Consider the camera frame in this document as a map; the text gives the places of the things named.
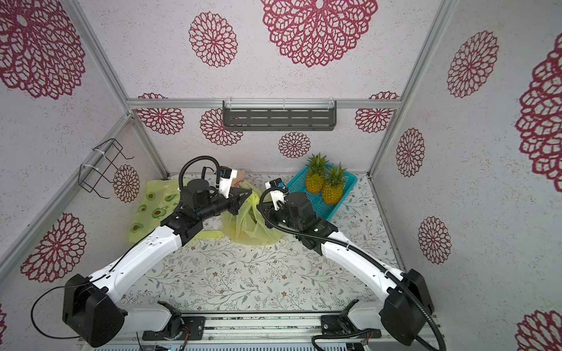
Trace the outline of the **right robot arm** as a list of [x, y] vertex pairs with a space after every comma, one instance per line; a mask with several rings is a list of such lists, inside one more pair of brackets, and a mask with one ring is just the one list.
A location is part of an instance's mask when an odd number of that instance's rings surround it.
[[418, 342], [426, 350], [445, 350], [446, 343], [433, 318], [435, 307], [424, 277], [383, 263], [357, 247], [335, 225], [320, 218], [303, 192], [279, 187], [266, 190], [258, 210], [266, 224], [293, 235], [309, 250], [351, 272], [382, 302], [381, 326], [405, 346]]

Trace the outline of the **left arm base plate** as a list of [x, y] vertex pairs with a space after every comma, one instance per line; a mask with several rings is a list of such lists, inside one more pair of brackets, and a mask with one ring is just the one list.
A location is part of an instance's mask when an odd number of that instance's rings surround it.
[[162, 331], [145, 331], [143, 341], [200, 341], [206, 324], [205, 317], [184, 316], [181, 319], [172, 317], [171, 321]]

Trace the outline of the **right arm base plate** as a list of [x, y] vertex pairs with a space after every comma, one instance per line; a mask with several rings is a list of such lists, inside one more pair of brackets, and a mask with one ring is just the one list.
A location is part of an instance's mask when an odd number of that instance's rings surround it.
[[323, 314], [321, 316], [321, 332], [323, 336], [338, 336], [341, 338], [364, 337], [381, 338], [380, 329], [358, 329], [347, 318], [339, 314]]

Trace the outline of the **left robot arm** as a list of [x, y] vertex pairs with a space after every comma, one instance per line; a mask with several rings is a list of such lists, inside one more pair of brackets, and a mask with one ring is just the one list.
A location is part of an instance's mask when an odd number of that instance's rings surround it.
[[164, 339], [178, 339], [186, 331], [181, 312], [160, 301], [153, 307], [123, 309], [123, 295], [156, 264], [188, 244], [206, 220], [228, 211], [239, 213], [251, 190], [218, 187], [198, 178], [181, 187], [180, 200], [152, 232], [116, 261], [64, 286], [62, 320], [91, 347], [102, 347], [122, 333], [152, 331]]

